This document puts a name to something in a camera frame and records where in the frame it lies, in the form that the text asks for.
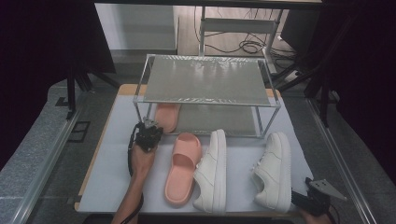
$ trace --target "white platform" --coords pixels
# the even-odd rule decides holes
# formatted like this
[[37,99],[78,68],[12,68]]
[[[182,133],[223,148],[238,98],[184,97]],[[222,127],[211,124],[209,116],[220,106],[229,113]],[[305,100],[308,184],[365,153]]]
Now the white platform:
[[[291,185],[293,190],[305,194],[306,177],[313,178],[304,158],[304,153],[294,133],[284,102],[279,99],[280,108],[268,133],[283,132],[291,146]],[[79,212],[115,213],[127,190],[130,176],[127,165],[127,146],[137,123],[137,115],[132,103],[133,96],[119,95],[110,115],[106,133],[92,167],[92,172],[78,207]],[[270,118],[265,108],[260,110],[262,121]],[[164,185],[171,166],[171,156],[175,135],[164,135],[159,145],[156,161],[147,179],[144,195],[145,203],[141,212],[152,214],[202,213],[192,206],[199,196],[197,185],[190,201],[175,208],[164,198]],[[199,136],[203,151],[209,144],[209,136]],[[261,158],[265,140],[259,138],[227,138],[227,212],[270,211],[253,202],[257,193],[250,179],[253,165]]]

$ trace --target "shoe sole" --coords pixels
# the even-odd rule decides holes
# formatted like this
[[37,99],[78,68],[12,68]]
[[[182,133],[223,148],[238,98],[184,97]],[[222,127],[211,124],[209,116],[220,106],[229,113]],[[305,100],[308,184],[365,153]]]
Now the shoe sole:
[[283,133],[276,134],[282,146],[282,162],[279,181],[279,199],[276,211],[286,213],[291,205],[291,155],[288,137]]
[[218,145],[218,160],[216,164],[215,189],[213,194],[213,213],[224,214],[226,205],[226,174],[227,174],[227,151],[225,133],[223,130],[216,131]]

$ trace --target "sneaker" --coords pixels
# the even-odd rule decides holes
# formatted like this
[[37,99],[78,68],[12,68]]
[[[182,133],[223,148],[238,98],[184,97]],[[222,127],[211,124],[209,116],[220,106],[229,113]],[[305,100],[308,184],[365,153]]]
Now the sneaker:
[[270,133],[264,155],[252,171],[254,202],[286,213],[291,205],[290,145],[284,133]]
[[196,209],[225,213],[226,171],[225,133],[217,130],[211,134],[209,148],[194,172],[195,182],[201,190],[201,195],[193,202]]

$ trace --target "black cable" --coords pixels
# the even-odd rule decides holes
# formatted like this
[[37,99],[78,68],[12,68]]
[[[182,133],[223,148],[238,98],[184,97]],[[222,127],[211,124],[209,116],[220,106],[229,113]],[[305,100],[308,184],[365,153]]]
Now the black cable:
[[131,213],[131,215],[129,215],[128,217],[126,217],[121,224],[127,224],[128,222],[130,222],[132,220],[132,218],[134,218],[140,211],[140,209],[142,209],[143,206],[143,202],[145,201],[145,198],[143,197],[143,193],[142,196],[140,197],[140,202],[137,205],[136,209]]
[[[271,13],[270,13],[270,17],[269,17],[270,19],[271,19],[271,17],[272,17],[273,11],[274,11],[274,10],[271,9]],[[248,15],[249,12],[250,12],[250,14],[251,14],[252,8],[247,12],[247,14],[245,14],[244,18]],[[257,18],[258,13],[259,13],[259,8],[257,8],[256,13],[255,13],[253,19],[256,19],[256,18]],[[200,38],[198,37],[198,34],[197,34],[196,22],[195,22],[195,20],[196,20],[196,7],[194,7],[194,32],[195,32],[195,37],[196,37],[198,43],[200,43],[201,40],[200,40]],[[227,33],[227,32],[219,32],[219,33],[214,33],[214,34],[211,34],[211,35],[205,35],[205,37],[209,37],[209,36],[213,36],[213,35],[221,35],[221,34],[226,34],[226,33]],[[206,46],[206,47],[209,47],[209,48],[212,48],[212,49],[215,49],[215,50],[218,50],[218,51],[223,52],[223,53],[233,53],[233,52],[237,52],[238,50],[241,49],[241,50],[243,50],[244,52],[246,52],[246,53],[248,53],[248,54],[255,54],[255,53],[260,52],[260,51],[266,46],[265,42],[266,42],[266,40],[267,40],[267,36],[268,36],[268,34],[265,35],[265,39],[262,41],[262,40],[261,40],[259,37],[257,37],[256,35],[251,34],[251,33],[247,33],[247,36],[245,36],[245,39],[242,40],[242,41],[239,43],[239,48],[238,48],[238,49],[233,49],[233,50],[218,49],[218,48],[216,48],[216,47],[214,47],[214,46],[211,46],[211,45],[205,45],[205,46]],[[256,37],[261,43],[260,43],[260,42],[257,42],[257,41],[251,40],[253,37]],[[274,48],[271,48],[271,51],[270,51],[271,55],[272,55],[273,57],[275,57],[275,58],[282,59],[282,60],[294,61],[295,55],[282,55],[282,54],[279,54],[279,53],[275,52],[274,50],[281,51],[281,52],[287,52],[287,53],[295,53],[294,51],[288,51],[288,50],[283,50],[283,49],[274,49]]]
[[337,223],[340,224],[341,223],[341,218],[340,218],[340,214],[338,213],[337,209],[334,207],[334,205],[330,204],[330,206],[332,207],[332,209],[334,210],[335,214],[337,215]]

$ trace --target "slide sandal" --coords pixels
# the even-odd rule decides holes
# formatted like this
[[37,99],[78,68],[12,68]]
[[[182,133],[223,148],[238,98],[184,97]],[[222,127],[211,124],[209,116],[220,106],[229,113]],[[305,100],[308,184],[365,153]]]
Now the slide sandal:
[[157,104],[155,120],[164,133],[171,133],[176,128],[179,110],[178,104]]
[[199,139],[192,133],[181,133],[172,153],[172,166],[165,185],[165,199],[177,206],[190,199],[194,187],[195,165],[202,157]]

